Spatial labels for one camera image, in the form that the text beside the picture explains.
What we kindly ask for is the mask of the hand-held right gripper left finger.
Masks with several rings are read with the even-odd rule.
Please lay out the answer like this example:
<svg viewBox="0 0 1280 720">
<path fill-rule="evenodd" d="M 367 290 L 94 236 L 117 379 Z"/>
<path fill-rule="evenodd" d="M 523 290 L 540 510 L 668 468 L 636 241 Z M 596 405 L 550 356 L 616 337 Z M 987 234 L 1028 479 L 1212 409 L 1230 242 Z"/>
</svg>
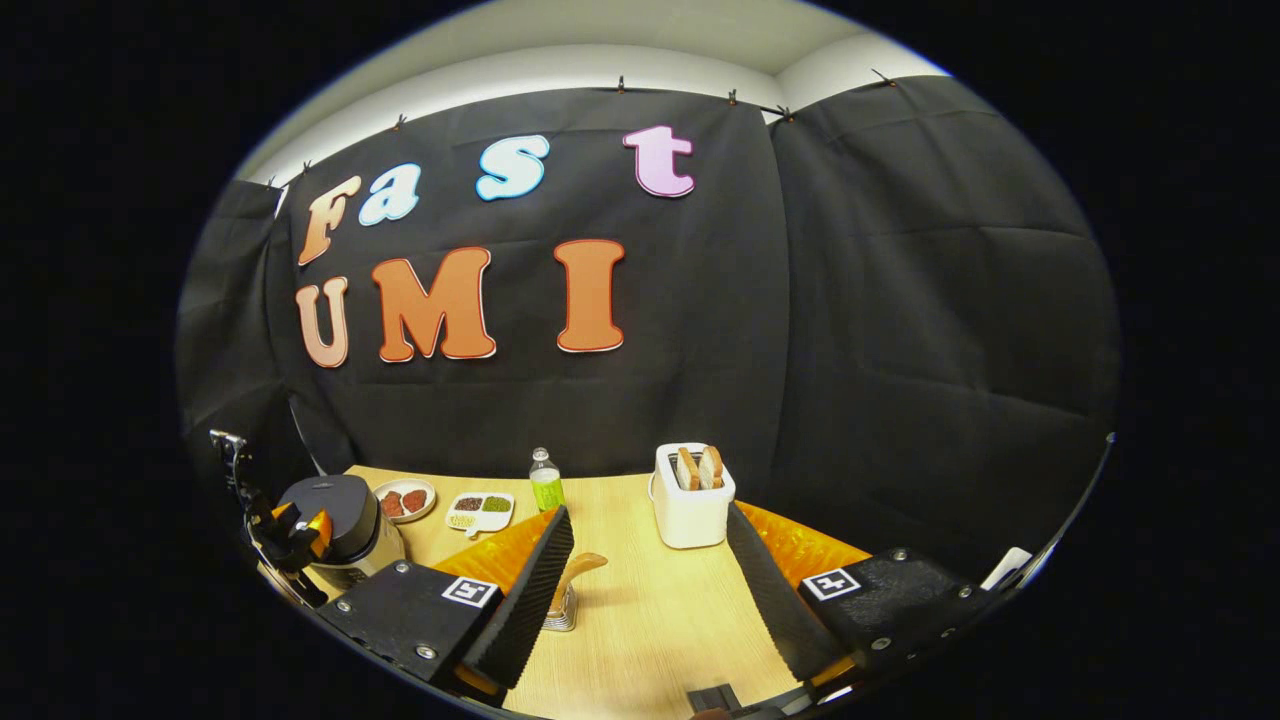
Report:
<svg viewBox="0 0 1280 720">
<path fill-rule="evenodd" d="M 524 674 L 572 550 L 559 506 L 434 568 L 394 562 L 317 615 L 416 680 L 499 706 Z"/>
</svg>

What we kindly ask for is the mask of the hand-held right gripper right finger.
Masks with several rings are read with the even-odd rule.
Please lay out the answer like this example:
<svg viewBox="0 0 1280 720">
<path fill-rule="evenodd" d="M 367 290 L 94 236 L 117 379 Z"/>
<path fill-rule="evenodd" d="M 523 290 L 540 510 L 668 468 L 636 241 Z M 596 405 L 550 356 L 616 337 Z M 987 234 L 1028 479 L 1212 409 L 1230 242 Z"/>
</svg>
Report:
<svg viewBox="0 0 1280 720">
<path fill-rule="evenodd" d="M 998 597 L 914 548 L 868 553 L 742 501 L 727 541 L 782 660 L 814 691 L 906 670 Z"/>
</svg>

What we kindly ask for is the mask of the black silver rice cooker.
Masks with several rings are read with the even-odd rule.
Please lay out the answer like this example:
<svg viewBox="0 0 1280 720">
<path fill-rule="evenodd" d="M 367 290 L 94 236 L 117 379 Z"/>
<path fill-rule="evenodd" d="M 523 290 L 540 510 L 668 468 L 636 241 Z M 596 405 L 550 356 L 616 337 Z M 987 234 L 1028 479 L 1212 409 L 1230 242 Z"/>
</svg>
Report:
<svg viewBox="0 0 1280 720">
<path fill-rule="evenodd" d="M 406 559 L 398 527 L 387 518 L 367 482 L 360 477 L 314 477 L 297 482 L 284 492 L 282 503 L 294 503 L 305 520 L 321 510 L 332 519 L 328 555 L 308 570 L 339 594 Z"/>
</svg>

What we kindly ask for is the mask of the wooden spoon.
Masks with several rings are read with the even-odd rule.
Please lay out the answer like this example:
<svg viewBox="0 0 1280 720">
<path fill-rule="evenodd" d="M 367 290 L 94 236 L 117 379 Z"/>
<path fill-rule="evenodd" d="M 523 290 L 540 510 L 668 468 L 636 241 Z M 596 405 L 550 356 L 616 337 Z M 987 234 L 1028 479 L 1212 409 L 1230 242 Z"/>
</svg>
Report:
<svg viewBox="0 0 1280 720">
<path fill-rule="evenodd" d="M 566 597 L 570 592 L 573 579 L 582 575 L 586 571 L 603 568 L 608 564 L 608 559 L 594 552 L 584 552 L 573 559 L 571 559 L 561 575 L 561 579 L 556 587 L 556 593 L 553 594 L 550 606 L 547 611 L 548 616 L 562 616 L 564 615 Z"/>
</svg>

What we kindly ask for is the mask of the round white plate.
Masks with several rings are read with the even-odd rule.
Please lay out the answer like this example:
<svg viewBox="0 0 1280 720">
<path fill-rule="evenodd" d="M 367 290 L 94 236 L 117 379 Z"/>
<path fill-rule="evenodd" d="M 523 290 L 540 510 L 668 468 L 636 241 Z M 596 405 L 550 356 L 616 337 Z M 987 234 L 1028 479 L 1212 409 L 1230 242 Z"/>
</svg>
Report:
<svg viewBox="0 0 1280 720">
<path fill-rule="evenodd" d="M 399 478 L 374 489 L 383 512 L 394 524 L 406 524 L 425 518 L 436 503 L 436 491 L 426 480 Z"/>
</svg>

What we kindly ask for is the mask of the white divided dish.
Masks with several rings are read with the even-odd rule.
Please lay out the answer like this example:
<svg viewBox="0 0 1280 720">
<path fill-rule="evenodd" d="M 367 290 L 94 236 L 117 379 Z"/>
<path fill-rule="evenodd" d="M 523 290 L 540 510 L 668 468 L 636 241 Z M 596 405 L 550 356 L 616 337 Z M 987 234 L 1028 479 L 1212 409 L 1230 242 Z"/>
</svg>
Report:
<svg viewBox="0 0 1280 720">
<path fill-rule="evenodd" d="M 515 514 L 515 497 L 498 492 L 465 492 L 458 495 L 445 512 L 445 524 L 475 538 L 480 533 L 506 529 Z"/>
</svg>

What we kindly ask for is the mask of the green drink bottle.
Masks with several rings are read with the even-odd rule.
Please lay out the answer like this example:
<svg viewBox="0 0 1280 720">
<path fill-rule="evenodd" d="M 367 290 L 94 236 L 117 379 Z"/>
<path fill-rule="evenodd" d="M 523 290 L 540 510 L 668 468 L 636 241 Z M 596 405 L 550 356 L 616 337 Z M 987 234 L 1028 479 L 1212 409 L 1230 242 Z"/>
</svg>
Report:
<svg viewBox="0 0 1280 720">
<path fill-rule="evenodd" d="M 538 447 L 531 452 L 531 460 L 529 478 L 538 511 L 547 512 L 564 505 L 561 470 L 550 460 L 549 451 Z"/>
</svg>

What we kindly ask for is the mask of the white toaster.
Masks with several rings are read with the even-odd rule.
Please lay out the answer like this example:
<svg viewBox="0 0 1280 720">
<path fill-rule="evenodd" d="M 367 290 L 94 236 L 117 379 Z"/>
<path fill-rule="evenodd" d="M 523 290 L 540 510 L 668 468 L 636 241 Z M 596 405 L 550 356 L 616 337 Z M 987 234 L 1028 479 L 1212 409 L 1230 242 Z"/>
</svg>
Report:
<svg viewBox="0 0 1280 720">
<path fill-rule="evenodd" d="M 675 475 L 678 448 L 689 448 L 699 460 L 705 446 L 668 443 L 655 450 L 655 468 L 648 482 L 646 493 L 653 506 L 659 537 L 673 550 L 709 547 L 726 538 L 728 510 L 736 493 L 736 484 L 727 466 L 724 465 L 724 486 L 718 489 L 684 491 Z"/>
</svg>

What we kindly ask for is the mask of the black backdrop cloth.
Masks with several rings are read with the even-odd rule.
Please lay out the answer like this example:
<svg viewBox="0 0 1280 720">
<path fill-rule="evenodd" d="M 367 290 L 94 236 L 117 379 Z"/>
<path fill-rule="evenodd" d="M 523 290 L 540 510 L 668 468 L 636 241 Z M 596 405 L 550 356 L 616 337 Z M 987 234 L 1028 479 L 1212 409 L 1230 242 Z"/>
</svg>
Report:
<svg viewBox="0 0 1280 720">
<path fill-rule="evenodd" d="M 1048 548 L 1114 423 L 1103 254 L 1023 135 L 942 76 L 767 123 L 564 88 L 227 187 L 175 331 L 180 437 L 275 495 L 353 465 L 570 477 L 714 445 L 739 497 L 979 580 Z"/>
</svg>

